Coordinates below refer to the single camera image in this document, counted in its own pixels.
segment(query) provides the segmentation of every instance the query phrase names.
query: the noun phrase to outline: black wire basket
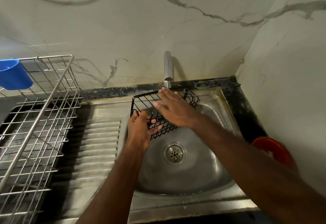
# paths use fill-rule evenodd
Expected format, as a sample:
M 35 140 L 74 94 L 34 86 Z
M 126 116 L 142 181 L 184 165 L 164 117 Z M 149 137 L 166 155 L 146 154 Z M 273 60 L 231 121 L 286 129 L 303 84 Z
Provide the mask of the black wire basket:
M 174 89 L 173 91 L 179 92 L 183 99 L 187 103 L 189 103 L 189 105 L 191 105 L 194 109 L 196 109 L 196 107 L 198 106 L 197 103 L 200 100 L 198 96 L 195 95 L 192 91 L 190 91 L 188 88 L 179 88 Z M 130 117 L 133 115 L 134 112 L 137 112 L 137 114 L 139 115 L 139 111 L 146 110 L 148 115 L 151 116 L 150 121 L 152 119 L 156 119 L 155 123 L 150 123 L 148 127 L 149 130 L 153 129 L 154 127 L 157 127 L 158 125 L 163 125 L 161 130 L 151 136 L 151 140 L 177 128 L 177 126 L 167 121 L 163 117 L 163 115 L 154 107 L 153 102 L 161 100 L 157 93 L 158 91 L 153 91 L 145 94 L 135 95 L 132 98 L 131 102 Z

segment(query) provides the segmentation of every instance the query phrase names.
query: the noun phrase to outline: wall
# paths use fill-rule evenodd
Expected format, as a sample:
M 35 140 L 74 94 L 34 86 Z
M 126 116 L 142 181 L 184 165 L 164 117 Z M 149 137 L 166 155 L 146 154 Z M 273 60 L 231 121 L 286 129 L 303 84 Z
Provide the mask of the wall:
M 234 75 L 274 0 L 0 0 L 0 59 L 74 54 L 85 89 Z
M 276 0 L 236 76 L 269 136 L 326 196 L 326 0 Z

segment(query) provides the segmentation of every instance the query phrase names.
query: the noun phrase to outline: faucet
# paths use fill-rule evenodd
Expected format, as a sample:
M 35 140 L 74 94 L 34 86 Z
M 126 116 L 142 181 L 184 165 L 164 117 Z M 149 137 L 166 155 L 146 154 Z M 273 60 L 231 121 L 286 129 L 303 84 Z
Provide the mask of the faucet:
M 164 86 L 165 88 L 171 88 L 171 81 L 173 80 L 172 71 L 172 58 L 170 51 L 164 52 Z

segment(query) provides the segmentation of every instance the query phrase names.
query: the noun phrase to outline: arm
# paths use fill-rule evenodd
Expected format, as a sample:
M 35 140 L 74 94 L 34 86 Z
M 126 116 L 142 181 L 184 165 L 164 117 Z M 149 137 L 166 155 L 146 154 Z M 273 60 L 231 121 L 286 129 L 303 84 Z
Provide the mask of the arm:
M 107 179 L 76 224 L 127 223 L 138 173 L 150 137 L 162 126 L 147 129 L 146 111 L 129 119 L 128 139 Z
M 155 106 L 164 117 L 192 129 L 260 209 L 280 223 L 325 223 L 326 199 L 299 177 L 197 112 L 178 93 L 162 89 L 160 97 Z

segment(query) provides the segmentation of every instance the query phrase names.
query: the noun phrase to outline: dish rack tray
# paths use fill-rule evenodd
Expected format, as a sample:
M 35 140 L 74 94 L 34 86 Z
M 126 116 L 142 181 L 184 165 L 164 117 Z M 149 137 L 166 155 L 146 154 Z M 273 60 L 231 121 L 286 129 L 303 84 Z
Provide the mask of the dish rack tray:
M 183 99 L 194 109 L 196 109 L 200 99 L 197 95 L 190 91 L 188 87 L 175 88 L 172 90 L 179 92 Z M 174 129 L 177 129 L 177 126 L 167 121 L 164 116 L 154 107 L 153 102 L 161 100 L 157 93 L 158 91 L 153 91 L 145 94 L 135 95 L 131 102 L 130 117 L 134 112 L 137 112 L 138 114 L 139 111 L 146 110 L 148 115 L 151 116 L 150 120 L 156 119 L 155 123 L 150 123 L 148 129 L 153 129 L 158 125 L 163 125 L 161 130 L 151 136 L 151 140 L 160 137 L 161 135 L 164 135 L 165 133 L 170 132 Z
M 33 85 L 0 89 L 0 105 L 22 100 L 0 125 L 0 222 L 10 224 L 35 221 L 76 109 L 88 102 L 71 69 L 73 55 L 19 60 Z

